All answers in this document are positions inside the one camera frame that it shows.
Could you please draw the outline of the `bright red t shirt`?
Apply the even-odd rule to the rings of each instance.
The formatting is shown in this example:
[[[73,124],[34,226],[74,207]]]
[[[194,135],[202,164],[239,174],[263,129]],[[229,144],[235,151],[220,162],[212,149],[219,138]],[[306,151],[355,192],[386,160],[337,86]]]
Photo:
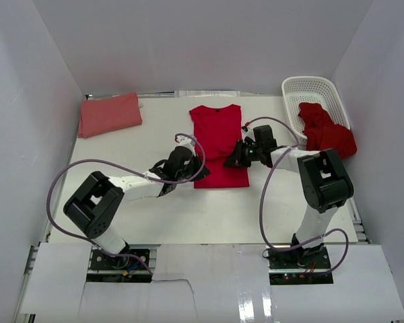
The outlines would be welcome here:
[[[198,106],[189,111],[193,133],[199,144],[196,152],[205,154],[205,167],[210,175],[194,182],[196,189],[247,188],[250,186],[245,168],[226,168],[224,162],[241,140],[241,107],[231,104],[223,108]]]

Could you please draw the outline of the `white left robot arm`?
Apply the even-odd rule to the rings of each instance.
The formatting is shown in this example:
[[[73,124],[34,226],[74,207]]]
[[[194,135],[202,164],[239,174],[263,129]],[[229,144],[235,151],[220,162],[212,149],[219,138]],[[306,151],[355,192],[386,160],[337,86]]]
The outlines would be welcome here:
[[[199,181],[210,173],[194,155],[160,160],[142,177],[92,172],[65,203],[63,212],[85,238],[106,252],[105,259],[113,268],[123,268],[129,260],[128,243],[112,226],[119,207],[139,199],[164,196],[178,182]]]

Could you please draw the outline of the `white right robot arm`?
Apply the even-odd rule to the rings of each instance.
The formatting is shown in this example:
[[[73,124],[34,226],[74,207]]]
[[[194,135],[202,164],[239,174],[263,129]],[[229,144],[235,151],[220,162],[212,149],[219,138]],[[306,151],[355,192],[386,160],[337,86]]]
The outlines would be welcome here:
[[[296,146],[265,145],[239,140],[224,162],[224,167],[248,168],[253,162],[270,168],[259,203],[259,229],[268,247],[267,256],[273,258],[286,255],[296,267],[306,268],[314,262],[315,255],[323,251],[324,238],[333,232],[342,233],[345,244],[349,244],[348,235],[343,229],[328,229],[334,214],[354,195],[353,184],[334,149],[303,151]],[[293,234],[288,248],[271,244],[263,225],[265,197],[275,170],[287,170],[300,176],[307,203],[300,227]]]

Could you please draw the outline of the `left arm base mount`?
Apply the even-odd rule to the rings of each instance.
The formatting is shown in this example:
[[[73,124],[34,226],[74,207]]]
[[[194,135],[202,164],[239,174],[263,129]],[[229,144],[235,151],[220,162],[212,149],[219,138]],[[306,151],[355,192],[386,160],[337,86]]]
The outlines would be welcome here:
[[[100,250],[90,255],[89,283],[150,283],[152,275],[133,257],[109,257]]]

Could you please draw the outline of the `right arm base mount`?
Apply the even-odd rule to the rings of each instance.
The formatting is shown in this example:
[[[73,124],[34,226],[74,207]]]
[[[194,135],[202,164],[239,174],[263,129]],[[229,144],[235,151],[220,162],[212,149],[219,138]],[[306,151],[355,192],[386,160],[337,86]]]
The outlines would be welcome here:
[[[292,252],[275,252],[267,248],[262,257],[268,260],[271,286],[332,285],[331,261],[327,248],[310,256],[298,259]]]

